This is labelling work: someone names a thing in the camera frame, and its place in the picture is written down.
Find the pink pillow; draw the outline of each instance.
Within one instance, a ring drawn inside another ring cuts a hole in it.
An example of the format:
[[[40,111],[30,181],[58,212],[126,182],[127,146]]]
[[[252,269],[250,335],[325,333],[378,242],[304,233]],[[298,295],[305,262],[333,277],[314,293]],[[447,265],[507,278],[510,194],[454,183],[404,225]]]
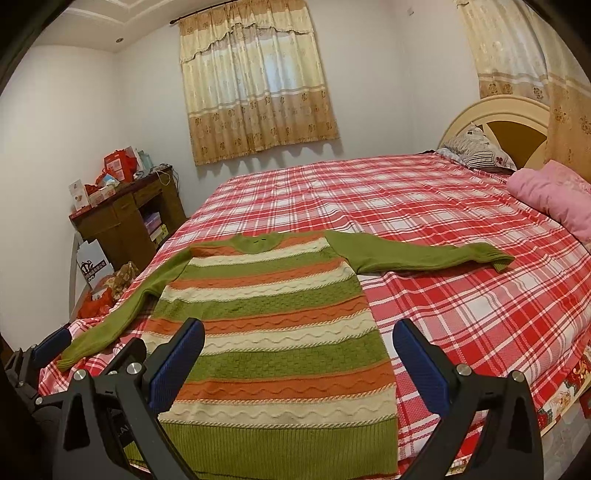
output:
[[[556,220],[591,252],[591,194],[571,188],[569,181],[557,183],[544,169],[522,168],[507,180],[507,189],[516,199]]]
[[[591,183],[586,182],[576,172],[568,168],[566,165],[562,165],[562,163],[550,160],[544,165],[541,172],[559,185],[564,185],[565,187],[577,190],[578,192],[591,195]]]

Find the orange stripe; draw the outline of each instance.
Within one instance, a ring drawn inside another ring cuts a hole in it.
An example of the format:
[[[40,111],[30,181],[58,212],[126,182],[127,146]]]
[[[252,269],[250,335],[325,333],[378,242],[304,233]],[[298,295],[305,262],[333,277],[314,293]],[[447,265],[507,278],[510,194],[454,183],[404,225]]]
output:
[[[305,267],[292,268],[291,270],[282,270],[263,275],[249,275],[247,277],[237,278],[197,278],[195,280],[176,280],[170,283],[170,287],[175,290],[184,290],[185,288],[251,287],[253,285],[264,285],[329,272],[337,268],[342,262],[342,258],[335,258],[324,263],[306,265]]]
[[[277,245],[277,248],[294,247],[295,245],[306,244],[308,242],[318,240],[319,238],[324,238],[324,234],[322,232],[310,232],[305,235],[288,236],[285,238],[285,240],[282,240],[279,245]]]
[[[251,332],[253,330],[273,330],[330,322],[368,308],[369,305],[365,295],[360,295],[354,299],[328,307],[298,310],[291,313],[243,317],[241,319],[209,320],[203,322],[203,324],[205,325],[205,333],[207,335]],[[146,324],[145,331],[160,333],[162,335],[174,335],[181,325],[182,322],[174,322],[167,319],[150,319]]]
[[[275,248],[287,248],[293,247],[295,245],[306,244],[308,242],[311,242],[312,240],[318,240],[322,237],[324,237],[324,235],[321,232],[310,232],[310,234],[301,236],[288,236],[287,238],[285,238],[285,240],[282,240],[279,243],[279,245],[277,245],[277,247]],[[237,250],[231,245],[219,245],[208,247],[207,245],[195,244],[191,246],[191,254],[194,257],[214,257],[217,255],[243,255],[244,253],[240,252],[240,250]]]
[[[236,250],[230,245],[222,245],[220,247],[204,247],[196,244],[191,247],[191,254],[194,257],[215,257],[217,255],[242,255],[239,250]]]
[[[177,400],[286,400],[357,395],[396,382],[390,360],[353,372],[323,377],[292,377],[278,380],[205,380],[187,382]]]

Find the screw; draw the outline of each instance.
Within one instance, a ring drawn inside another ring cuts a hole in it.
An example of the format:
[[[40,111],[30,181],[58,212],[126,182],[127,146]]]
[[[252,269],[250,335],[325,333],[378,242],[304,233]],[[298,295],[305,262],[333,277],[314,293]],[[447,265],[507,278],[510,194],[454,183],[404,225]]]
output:
[[[466,364],[459,364],[456,371],[463,377],[469,377],[472,374],[472,369]]]
[[[127,373],[129,375],[135,375],[138,374],[142,371],[142,364],[139,364],[138,362],[134,362],[132,364],[129,364],[127,366]]]
[[[82,380],[86,376],[86,370],[76,370],[74,374],[74,380]]]
[[[511,372],[511,377],[513,378],[513,380],[515,380],[516,382],[519,382],[519,383],[522,383],[525,381],[525,375],[523,373],[519,372],[518,370]]]

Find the drawer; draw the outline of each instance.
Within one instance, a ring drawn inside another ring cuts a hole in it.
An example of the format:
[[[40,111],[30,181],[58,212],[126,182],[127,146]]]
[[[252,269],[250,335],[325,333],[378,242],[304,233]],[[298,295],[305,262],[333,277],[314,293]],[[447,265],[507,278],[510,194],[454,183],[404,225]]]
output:
[[[162,184],[159,181],[153,181],[140,191],[134,193],[135,203],[138,207],[141,207],[160,193],[162,193]]]
[[[99,232],[113,228],[119,221],[111,206],[104,206],[94,209],[89,215],[80,221],[75,221],[76,229],[84,240],[95,237]]]
[[[129,193],[113,202],[115,216],[121,221],[134,213],[138,208],[135,205],[134,196]]]

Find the green stripe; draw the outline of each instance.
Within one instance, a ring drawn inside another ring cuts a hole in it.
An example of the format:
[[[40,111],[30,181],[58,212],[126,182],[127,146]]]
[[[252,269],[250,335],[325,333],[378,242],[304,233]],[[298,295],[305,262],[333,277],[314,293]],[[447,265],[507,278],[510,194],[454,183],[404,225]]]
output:
[[[379,331],[341,343],[275,352],[225,352],[203,355],[188,381],[208,379],[281,378],[326,375],[368,367],[388,358]]]
[[[187,265],[179,280],[195,280],[197,278],[238,278],[267,273],[283,272],[292,268],[316,265],[339,258],[330,247],[325,247],[319,252],[294,255],[293,257],[266,260],[244,265],[215,265],[212,267],[197,267]]]
[[[160,300],[152,314],[184,322],[190,317],[204,322],[215,319],[238,319],[254,315],[296,312],[303,309],[326,307],[358,297],[363,290],[356,276],[345,281],[310,290],[295,291],[271,297],[253,297],[231,301],[189,303],[182,300]]]
[[[398,469],[397,426],[397,419],[333,429],[163,424],[189,467],[204,480],[390,476]],[[143,463],[133,443],[125,452]]]

